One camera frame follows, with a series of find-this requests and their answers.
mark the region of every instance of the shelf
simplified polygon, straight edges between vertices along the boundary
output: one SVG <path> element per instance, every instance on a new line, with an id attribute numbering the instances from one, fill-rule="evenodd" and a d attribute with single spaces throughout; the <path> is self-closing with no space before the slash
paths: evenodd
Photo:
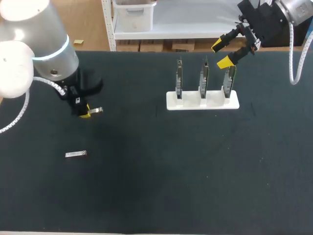
<path id="1" fill-rule="evenodd" d="M 236 27 L 240 1 L 158 0 L 152 31 L 125 33 L 116 16 L 115 39 L 219 38 Z"/>

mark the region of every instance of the white cable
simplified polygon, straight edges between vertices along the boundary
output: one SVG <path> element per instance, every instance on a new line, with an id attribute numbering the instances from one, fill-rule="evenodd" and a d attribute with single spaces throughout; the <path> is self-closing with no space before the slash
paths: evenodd
<path id="1" fill-rule="evenodd" d="M 301 57 L 300 57 L 300 61 L 299 61 L 299 65 L 298 65 L 298 70 L 297 70 L 297 75 L 295 77 L 295 79 L 293 78 L 293 25 L 291 23 L 289 23 L 289 32 L 290 32 L 290 45 L 289 45 L 289 80 L 290 83 L 295 85 L 299 82 L 300 77 L 301 77 L 301 72 L 302 72 L 302 68 L 303 68 L 303 64 L 304 64 L 304 60 L 305 57 L 307 55 L 307 52 L 309 50 L 310 44 L 313 40 L 313 31 L 311 32 L 311 34 L 309 35 L 304 47 L 303 47 L 303 51 L 301 53 Z"/>
<path id="2" fill-rule="evenodd" d="M 6 127 L 3 127 L 1 130 L 0 130 L 0 134 L 9 130 L 10 128 L 12 128 L 23 116 L 23 114 L 25 113 L 26 111 L 26 108 L 28 106 L 28 103 L 29 103 L 29 90 L 25 93 L 25 101 L 24 101 L 24 105 L 20 111 L 20 113 L 18 114 L 18 116 L 13 120 L 13 122 L 11 122 L 9 125 L 7 125 Z"/>
<path id="3" fill-rule="evenodd" d="M 46 84 L 54 87 L 54 89 L 56 89 L 60 93 L 60 95 L 62 95 L 62 96 L 65 95 L 65 91 L 62 89 L 62 87 L 60 87 L 58 84 L 56 84 L 56 83 L 54 83 L 48 79 L 45 79 L 42 77 L 34 77 L 34 80 L 46 83 Z"/>
<path id="4" fill-rule="evenodd" d="M 60 95 L 65 95 L 65 91 L 59 86 L 57 85 L 56 83 L 54 82 L 51 82 L 50 80 L 47 80 L 47 79 L 44 79 L 42 77 L 34 77 L 34 80 L 35 81 L 40 81 L 40 82 L 44 82 L 52 87 L 54 87 L 54 89 L 56 89 Z M 24 105 L 20 111 L 20 113 L 18 114 L 18 116 L 13 120 L 13 122 L 11 122 L 9 125 L 7 125 L 6 127 L 0 129 L 0 134 L 9 130 L 10 128 L 12 128 L 23 116 L 23 114 L 25 113 L 26 109 L 27 109 L 27 106 L 28 106 L 28 103 L 29 103 L 29 90 L 26 91 L 25 93 L 25 101 L 24 101 Z"/>

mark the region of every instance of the black table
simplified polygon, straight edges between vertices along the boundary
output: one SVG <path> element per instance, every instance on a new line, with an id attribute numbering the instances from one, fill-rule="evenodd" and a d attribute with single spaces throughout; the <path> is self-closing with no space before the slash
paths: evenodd
<path id="1" fill-rule="evenodd" d="M 313 233 L 312 53 L 297 86 L 288 53 L 243 59 L 234 85 L 241 106 L 231 111 L 166 110 L 180 56 L 184 89 L 197 89 L 207 56 L 213 90 L 224 53 L 78 56 L 104 76 L 90 99 L 104 113 L 71 116 L 34 82 L 25 116 L 0 135 L 0 231 Z M 1 126 L 23 99 L 3 102 Z M 65 159 L 79 150 L 88 156 Z"/>

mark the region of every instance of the white stand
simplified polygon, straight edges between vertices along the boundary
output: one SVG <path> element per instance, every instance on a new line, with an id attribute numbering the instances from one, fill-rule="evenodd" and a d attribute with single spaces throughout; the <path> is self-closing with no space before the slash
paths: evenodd
<path id="1" fill-rule="evenodd" d="M 177 99 L 176 92 L 166 93 L 168 110 L 216 110 L 239 109 L 237 93 L 232 91 L 230 98 L 225 98 L 223 87 L 220 91 L 207 91 L 206 99 L 201 99 L 200 90 L 182 92 L 182 99 Z"/>

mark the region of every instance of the white bin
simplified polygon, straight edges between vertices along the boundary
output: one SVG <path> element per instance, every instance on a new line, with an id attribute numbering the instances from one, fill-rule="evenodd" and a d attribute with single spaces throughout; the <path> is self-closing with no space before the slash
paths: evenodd
<path id="1" fill-rule="evenodd" d="M 113 0 L 118 21 L 124 32 L 150 31 L 153 27 L 153 9 L 157 4 L 152 0 Z"/>

